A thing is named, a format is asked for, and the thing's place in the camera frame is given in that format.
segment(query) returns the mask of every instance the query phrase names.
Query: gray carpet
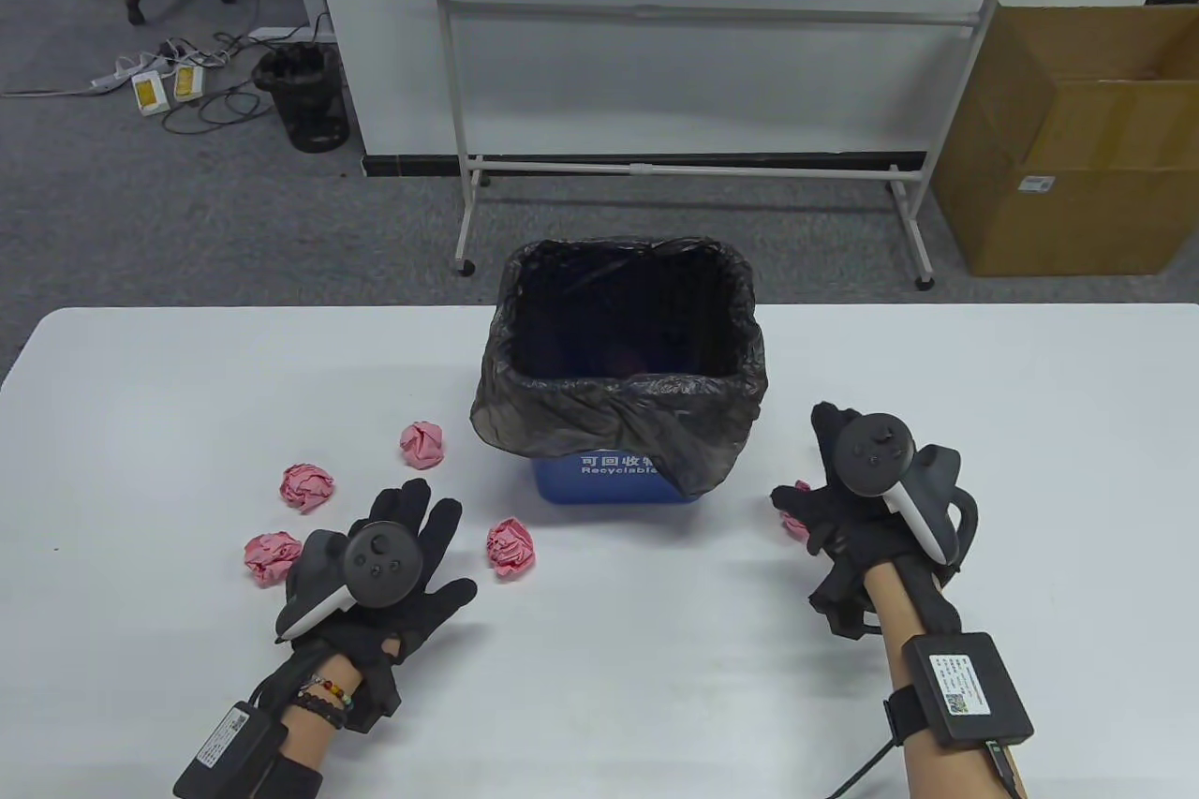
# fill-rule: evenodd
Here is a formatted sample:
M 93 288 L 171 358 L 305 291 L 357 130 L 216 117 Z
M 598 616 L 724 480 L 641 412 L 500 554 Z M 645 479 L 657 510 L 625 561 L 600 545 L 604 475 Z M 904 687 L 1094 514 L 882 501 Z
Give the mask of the gray carpet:
M 120 0 L 0 0 L 0 89 L 82 88 L 163 37 L 242 32 L 253 4 L 146 0 L 149 24 L 133 29 Z M 300 0 L 260 2 L 261 24 L 301 20 Z M 128 92 L 0 101 L 0 371 L 64 306 L 489 302 L 519 244 L 613 233 L 730 241 L 763 302 L 1199 299 L 1199 241 L 1157 277 L 972 278 L 934 203 L 923 227 L 938 287 L 916 293 L 878 186 L 683 178 L 496 178 L 471 241 L 478 271 L 460 278 L 456 184 L 364 179 L 360 152 L 351 140 L 303 156 L 275 115 L 167 134 Z

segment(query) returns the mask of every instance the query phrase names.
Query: crumpled paper ball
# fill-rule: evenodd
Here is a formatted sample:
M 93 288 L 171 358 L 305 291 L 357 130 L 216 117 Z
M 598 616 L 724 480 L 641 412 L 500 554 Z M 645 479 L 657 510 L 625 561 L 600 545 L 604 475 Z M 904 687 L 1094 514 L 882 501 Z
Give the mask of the crumpled paper ball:
M 441 428 L 428 421 L 416 421 L 399 434 L 404 461 L 416 469 L 432 468 L 446 457 L 441 447 Z
M 301 551 L 300 541 L 284 530 L 260 534 L 246 543 L 246 567 L 259 587 L 271 587 L 287 578 Z
M 283 473 L 279 495 L 301 515 L 307 515 L 333 495 L 333 477 L 315 464 L 293 464 Z
M 812 486 L 809 486 L 809 483 L 806 481 L 796 481 L 795 488 L 802 493 L 812 492 Z M 783 527 L 787 528 L 787 533 L 789 533 L 793 537 L 795 537 L 800 542 L 808 541 L 811 534 L 808 534 L 808 529 L 806 529 L 802 521 L 788 515 L 784 511 L 781 511 L 779 516 L 783 517 Z
M 525 525 L 505 518 L 487 533 L 487 558 L 498 576 L 513 577 L 532 567 L 537 557 Z

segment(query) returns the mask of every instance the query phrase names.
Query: beaded bracelet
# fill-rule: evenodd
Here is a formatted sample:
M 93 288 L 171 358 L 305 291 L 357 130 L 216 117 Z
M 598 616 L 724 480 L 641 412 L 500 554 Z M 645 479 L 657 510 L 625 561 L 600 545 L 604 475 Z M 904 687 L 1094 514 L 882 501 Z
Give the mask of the beaded bracelet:
M 345 690 L 343 690 L 341 686 L 335 684 L 332 680 L 323 678 L 320 674 L 313 674 L 312 677 L 308 678 L 307 683 L 300 687 L 300 691 L 303 692 L 305 690 L 313 686 L 318 686 L 321 687 L 323 690 L 329 691 L 343 705 L 345 705 L 347 711 L 354 708 L 354 699 L 350 697 L 350 695 L 345 692 Z
M 291 704 L 325 719 L 335 731 L 342 731 L 345 727 L 345 709 L 337 708 L 332 702 L 325 702 L 319 696 L 313 696 L 312 692 L 300 693 L 291 699 Z

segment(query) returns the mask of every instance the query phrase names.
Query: whiteboard stand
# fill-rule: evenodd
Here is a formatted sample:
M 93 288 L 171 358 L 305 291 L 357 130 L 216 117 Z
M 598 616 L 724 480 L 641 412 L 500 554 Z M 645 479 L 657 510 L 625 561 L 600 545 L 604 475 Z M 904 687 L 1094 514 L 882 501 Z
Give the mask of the whiteboard stand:
M 558 2 L 475 2 L 462 0 L 436 0 L 438 19 L 441 25 L 441 50 L 446 68 L 446 85 L 453 116 L 454 144 L 458 151 L 458 169 L 462 181 L 463 216 L 458 229 L 458 246 L 454 250 L 454 269 L 463 277 L 475 272 L 475 263 L 466 258 L 466 244 L 481 186 L 486 186 L 488 173 L 564 173 L 564 174 L 691 174 L 716 175 L 716 178 L 825 178 L 832 181 L 881 181 L 894 198 L 899 226 L 916 264 L 917 289 L 932 289 L 934 284 L 933 263 L 920 233 L 920 211 L 928 196 L 928 187 L 941 151 L 953 126 L 958 106 L 965 94 L 971 71 L 978 59 L 983 38 L 990 28 L 999 0 L 983 0 L 976 11 L 964 14 L 929 14 L 929 12 L 874 12 L 874 11 L 805 11 L 803 8 L 751 8 L 751 7 L 697 7 L 697 6 L 566 6 Z M 783 25 L 805 24 L 880 24 L 921 25 L 921 28 L 966 29 L 970 41 L 965 64 L 952 92 L 950 104 L 920 170 L 861 169 L 754 169 L 753 167 L 715 164 L 596 164 L 596 162 L 571 161 L 519 161 L 518 158 L 488 158 L 472 154 L 466 139 L 463 114 L 462 82 L 458 77 L 458 56 L 454 50 L 454 16 L 513 14 L 532 17 L 584 17 L 584 19 L 634 19 L 634 20 L 712 20 L 712 23 L 767 23 Z

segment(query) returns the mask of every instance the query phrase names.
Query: black wastebasket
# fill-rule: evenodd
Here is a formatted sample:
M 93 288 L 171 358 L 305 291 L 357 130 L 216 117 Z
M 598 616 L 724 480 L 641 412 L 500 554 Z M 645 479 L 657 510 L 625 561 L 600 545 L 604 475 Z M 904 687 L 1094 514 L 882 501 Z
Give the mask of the black wastebasket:
M 253 79 L 254 88 L 275 101 L 293 148 L 327 152 L 349 139 L 341 58 L 333 47 L 296 44 L 271 49 L 258 60 Z

